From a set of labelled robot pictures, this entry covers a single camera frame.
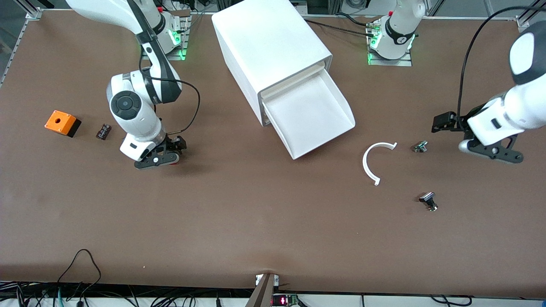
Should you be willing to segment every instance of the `table surface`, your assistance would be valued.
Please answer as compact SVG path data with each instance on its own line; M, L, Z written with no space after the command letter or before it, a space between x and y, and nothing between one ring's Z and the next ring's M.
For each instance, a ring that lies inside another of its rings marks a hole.
M345 19L320 21L359 29ZM413 67L366 64L362 36L316 25L354 129L293 161L261 127L225 66L210 16L173 62L202 94L177 166L138 171L119 152L105 99L111 76L137 68L127 30L73 11L28 24L0 88L0 279L56 281L80 248L102 282L252 287L274 272L291 290L546 296L546 142L520 136L519 165L457 150L461 133L430 133L454 110L464 52L481 21L423 20ZM463 112L509 89L515 22L493 21L467 65ZM168 131L187 124L196 95L160 105ZM54 110L82 121L71 139L43 127ZM428 152L411 146L426 139ZM377 142L374 186L362 155ZM439 209L417 201L434 191ZM92 281L78 259L64 281Z

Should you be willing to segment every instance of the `orange block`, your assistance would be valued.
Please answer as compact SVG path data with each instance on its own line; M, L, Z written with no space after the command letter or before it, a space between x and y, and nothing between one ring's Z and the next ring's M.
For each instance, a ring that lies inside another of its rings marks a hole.
M74 116L55 110L44 127L59 134L73 137L80 124L81 121Z

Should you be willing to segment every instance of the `brown tabletop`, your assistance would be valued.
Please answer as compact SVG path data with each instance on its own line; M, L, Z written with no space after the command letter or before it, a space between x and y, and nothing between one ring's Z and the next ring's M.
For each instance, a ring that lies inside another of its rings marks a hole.
M321 19L363 30L344 19ZM177 166L138 171L105 99L111 76L137 68L126 29L73 11L29 23L0 88L0 279L55 281L80 248L102 282L252 287L274 272L291 290L546 296L546 142L527 131L519 165L457 150L461 133L431 134L455 110L464 52L481 21L424 20L413 67L368 66L363 37L312 28L334 55L330 75L357 125L293 161L261 127L225 66L210 16L172 62L202 94ZM467 66L463 112L509 89L515 22L491 22ZM185 126L189 87L157 112ZM82 125L48 131L54 110ZM95 138L113 125L107 141ZM410 147L428 140L428 152ZM362 169L368 146L374 186ZM434 191L436 212L416 198ZM81 257L65 281L92 281Z

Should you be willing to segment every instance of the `white box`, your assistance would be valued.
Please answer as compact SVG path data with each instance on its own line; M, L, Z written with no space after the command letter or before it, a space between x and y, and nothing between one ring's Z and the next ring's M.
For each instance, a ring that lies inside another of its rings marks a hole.
M244 0L212 23L256 117L273 124L293 159L355 126L327 72L332 54L289 0Z

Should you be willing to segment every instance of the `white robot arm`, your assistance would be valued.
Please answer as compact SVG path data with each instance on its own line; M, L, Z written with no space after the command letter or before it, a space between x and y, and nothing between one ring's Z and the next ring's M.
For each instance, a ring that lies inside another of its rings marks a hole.
M178 99L182 86L178 74L167 60L148 17L157 19L151 0L69 0L68 4L84 17L119 25L132 31L148 55L151 67L111 78L106 97L117 123L127 132L120 150L145 169L178 162L186 143L181 137L171 140L154 111L156 104Z
M401 58L411 47L425 11L423 0L396 0L392 14L374 22L380 24L380 28L370 47L386 59Z
M512 150L517 135L546 125L546 21L534 23L510 48L509 64L515 86L461 117L447 112L434 118L432 132L464 131L463 152L508 163L520 163L523 154ZM504 147L501 141L509 139Z

